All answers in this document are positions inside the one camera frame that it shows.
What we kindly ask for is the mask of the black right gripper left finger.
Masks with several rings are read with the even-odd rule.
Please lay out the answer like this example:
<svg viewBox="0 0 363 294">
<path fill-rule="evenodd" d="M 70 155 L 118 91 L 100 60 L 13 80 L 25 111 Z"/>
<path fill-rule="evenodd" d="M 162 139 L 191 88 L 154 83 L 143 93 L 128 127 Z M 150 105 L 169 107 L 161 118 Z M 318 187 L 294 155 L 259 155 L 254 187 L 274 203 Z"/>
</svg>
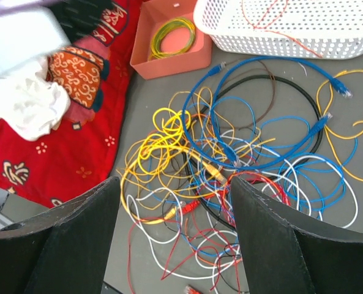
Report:
<svg viewBox="0 0 363 294">
<path fill-rule="evenodd" d="M 120 193 L 112 176 L 0 230 L 0 293 L 100 293 Z"/>
</svg>

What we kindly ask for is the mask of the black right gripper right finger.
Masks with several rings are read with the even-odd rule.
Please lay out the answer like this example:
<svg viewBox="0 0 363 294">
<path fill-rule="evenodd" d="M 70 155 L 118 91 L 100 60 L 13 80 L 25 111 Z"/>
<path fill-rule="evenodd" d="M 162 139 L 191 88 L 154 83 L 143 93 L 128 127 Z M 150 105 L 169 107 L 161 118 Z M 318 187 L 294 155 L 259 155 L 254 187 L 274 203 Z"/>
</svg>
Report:
<svg viewBox="0 0 363 294">
<path fill-rule="evenodd" d="M 231 180 L 250 293 L 363 293 L 363 233 L 314 219 Z"/>
</svg>

